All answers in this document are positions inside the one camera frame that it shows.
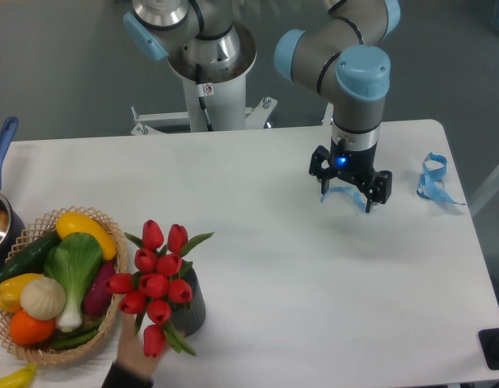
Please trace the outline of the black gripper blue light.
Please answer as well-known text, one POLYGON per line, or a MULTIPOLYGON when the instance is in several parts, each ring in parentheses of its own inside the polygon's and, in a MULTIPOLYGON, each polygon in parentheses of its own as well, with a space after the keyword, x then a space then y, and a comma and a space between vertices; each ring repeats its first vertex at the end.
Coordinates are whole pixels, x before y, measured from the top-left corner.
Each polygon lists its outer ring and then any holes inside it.
POLYGON ((329 153, 319 145, 311 155, 309 174, 320 183, 322 195, 327 193, 334 178, 364 188, 365 213, 369 213, 374 204, 386 204, 392 192, 392 172, 374 170, 376 148, 374 144, 368 150, 347 150, 331 141, 329 153))

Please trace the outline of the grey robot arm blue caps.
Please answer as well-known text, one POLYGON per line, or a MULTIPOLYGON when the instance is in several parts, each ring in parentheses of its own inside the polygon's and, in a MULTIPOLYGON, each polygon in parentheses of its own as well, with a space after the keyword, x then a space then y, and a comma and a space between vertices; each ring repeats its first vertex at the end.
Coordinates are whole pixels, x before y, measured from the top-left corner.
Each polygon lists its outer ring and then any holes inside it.
MULTIPOLYGON (((285 33, 273 63, 282 77, 333 107, 330 146, 319 146, 309 166, 322 193, 340 179, 354 186, 358 204, 370 210, 391 195, 391 172, 374 169, 391 70, 378 42, 396 27, 400 6, 396 1, 325 6, 330 21, 315 33, 285 33)), ((135 1, 123 24, 145 55, 168 60, 180 76, 192 131, 247 127, 246 76, 256 43, 228 1, 135 1)))

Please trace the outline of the dark sleeve forearm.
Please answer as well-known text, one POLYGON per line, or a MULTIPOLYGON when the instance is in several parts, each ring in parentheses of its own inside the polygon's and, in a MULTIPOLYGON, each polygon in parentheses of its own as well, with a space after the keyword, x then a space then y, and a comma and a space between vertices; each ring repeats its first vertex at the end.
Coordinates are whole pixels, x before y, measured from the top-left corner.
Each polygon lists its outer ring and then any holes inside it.
POLYGON ((123 366, 112 363, 107 376, 102 383, 102 388, 152 388, 153 381, 142 378, 129 372, 123 366))

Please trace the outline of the person's hand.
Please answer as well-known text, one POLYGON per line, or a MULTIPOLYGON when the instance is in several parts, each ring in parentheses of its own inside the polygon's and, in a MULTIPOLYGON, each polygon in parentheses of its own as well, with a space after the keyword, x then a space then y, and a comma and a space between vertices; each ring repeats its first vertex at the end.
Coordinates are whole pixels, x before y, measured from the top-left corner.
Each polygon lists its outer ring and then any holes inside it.
POLYGON ((146 356, 144 345, 134 334, 135 318, 130 314, 122 314, 121 334, 118 340, 115 364, 125 371, 148 382, 163 356, 171 349, 165 344, 163 350, 157 357, 146 356))

